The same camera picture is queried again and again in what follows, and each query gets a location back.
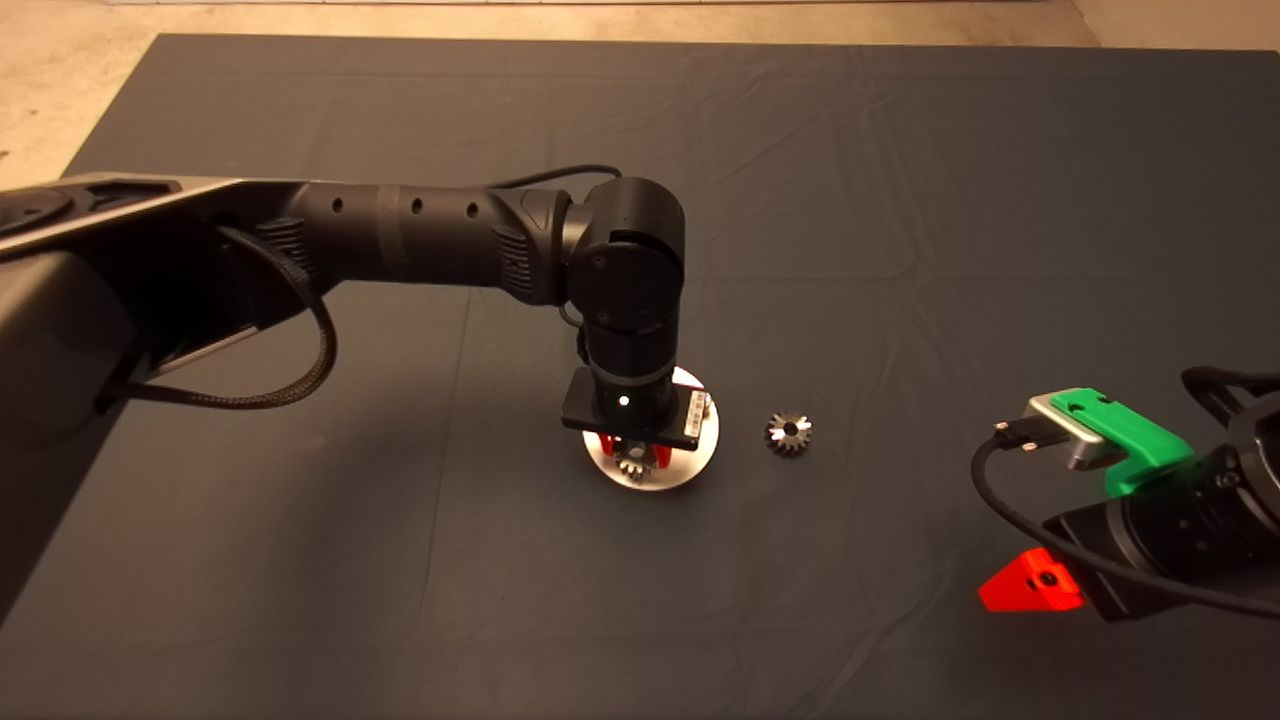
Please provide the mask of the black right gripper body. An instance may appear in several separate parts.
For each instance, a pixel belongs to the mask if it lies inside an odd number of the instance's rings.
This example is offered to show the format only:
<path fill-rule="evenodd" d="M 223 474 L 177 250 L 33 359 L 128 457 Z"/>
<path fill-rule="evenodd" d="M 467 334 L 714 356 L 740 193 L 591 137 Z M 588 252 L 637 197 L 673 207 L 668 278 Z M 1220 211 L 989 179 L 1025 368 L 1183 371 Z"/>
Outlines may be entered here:
<path fill-rule="evenodd" d="M 1117 500 L 1060 512 L 1042 521 L 1042 528 L 1128 570 L 1156 577 L 1160 574 L 1160 569 L 1130 537 Z M 1068 568 L 1091 607 L 1107 623 L 1137 621 L 1183 606 L 1180 600 L 1098 571 L 1059 552 L 1053 552 L 1053 556 Z"/>

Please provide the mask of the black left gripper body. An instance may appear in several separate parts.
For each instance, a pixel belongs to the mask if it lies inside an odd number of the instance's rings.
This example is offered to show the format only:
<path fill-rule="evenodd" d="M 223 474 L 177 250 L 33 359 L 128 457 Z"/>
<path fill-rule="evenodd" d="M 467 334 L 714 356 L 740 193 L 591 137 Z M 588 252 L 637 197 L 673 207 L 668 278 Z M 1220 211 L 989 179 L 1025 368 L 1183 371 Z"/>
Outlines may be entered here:
<path fill-rule="evenodd" d="M 672 378 L 644 386 L 621 386 L 580 368 L 561 406 L 561 421 L 573 430 L 631 442 L 694 451 L 700 445 L 700 389 Z"/>

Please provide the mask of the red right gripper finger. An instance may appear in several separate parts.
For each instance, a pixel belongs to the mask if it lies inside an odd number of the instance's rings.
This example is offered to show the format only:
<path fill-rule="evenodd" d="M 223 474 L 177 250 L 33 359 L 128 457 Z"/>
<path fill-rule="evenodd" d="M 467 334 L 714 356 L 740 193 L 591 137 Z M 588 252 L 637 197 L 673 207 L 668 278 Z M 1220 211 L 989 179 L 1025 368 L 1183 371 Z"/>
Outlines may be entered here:
<path fill-rule="evenodd" d="M 1046 548 L 1019 553 L 978 588 L 989 612 L 1069 612 L 1085 606 L 1085 596 L 1068 566 Z"/>

